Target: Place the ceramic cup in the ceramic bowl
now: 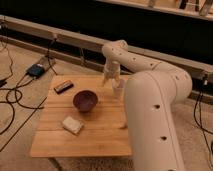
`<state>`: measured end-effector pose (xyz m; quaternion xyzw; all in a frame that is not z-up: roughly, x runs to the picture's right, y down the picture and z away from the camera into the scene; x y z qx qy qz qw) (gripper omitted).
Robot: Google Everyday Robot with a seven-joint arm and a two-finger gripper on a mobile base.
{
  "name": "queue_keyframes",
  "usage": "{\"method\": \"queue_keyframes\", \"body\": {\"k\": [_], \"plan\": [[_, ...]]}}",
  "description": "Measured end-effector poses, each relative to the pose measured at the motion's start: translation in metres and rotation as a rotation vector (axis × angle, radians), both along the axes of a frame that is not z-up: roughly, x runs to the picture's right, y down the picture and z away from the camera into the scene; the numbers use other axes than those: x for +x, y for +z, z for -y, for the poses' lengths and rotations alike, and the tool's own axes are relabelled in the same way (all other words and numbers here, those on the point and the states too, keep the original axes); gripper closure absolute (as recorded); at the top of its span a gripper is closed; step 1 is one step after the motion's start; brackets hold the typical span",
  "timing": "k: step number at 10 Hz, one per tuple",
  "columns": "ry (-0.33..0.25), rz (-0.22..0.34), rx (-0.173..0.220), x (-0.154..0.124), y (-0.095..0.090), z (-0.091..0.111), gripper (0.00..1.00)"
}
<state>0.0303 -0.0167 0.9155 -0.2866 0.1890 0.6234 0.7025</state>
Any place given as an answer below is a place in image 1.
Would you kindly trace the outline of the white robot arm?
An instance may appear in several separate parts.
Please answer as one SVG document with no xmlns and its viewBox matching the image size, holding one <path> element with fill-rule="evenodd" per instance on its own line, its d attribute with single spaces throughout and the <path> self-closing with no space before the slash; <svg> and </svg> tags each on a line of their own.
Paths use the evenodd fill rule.
<svg viewBox="0 0 213 171">
<path fill-rule="evenodd" d="M 105 43 L 102 53 L 106 81 L 117 80 L 122 66 L 133 72 L 125 84 L 124 110 L 135 171 L 186 171 L 171 105 L 191 93 L 190 74 L 129 52 L 124 40 Z"/>
</svg>

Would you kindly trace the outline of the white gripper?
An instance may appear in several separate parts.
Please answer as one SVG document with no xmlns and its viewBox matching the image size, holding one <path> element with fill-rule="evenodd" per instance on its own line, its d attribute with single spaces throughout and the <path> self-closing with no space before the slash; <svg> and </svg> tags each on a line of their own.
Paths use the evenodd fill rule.
<svg viewBox="0 0 213 171">
<path fill-rule="evenodd" d="M 104 86 L 108 79 L 115 79 L 120 75 L 120 64 L 116 61 L 107 60 L 104 65 L 104 78 L 102 80 L 102 86 Z M 120 84 L 120 78 L 115 79 L 115 87 L 118 88 Z"/>
</svg>

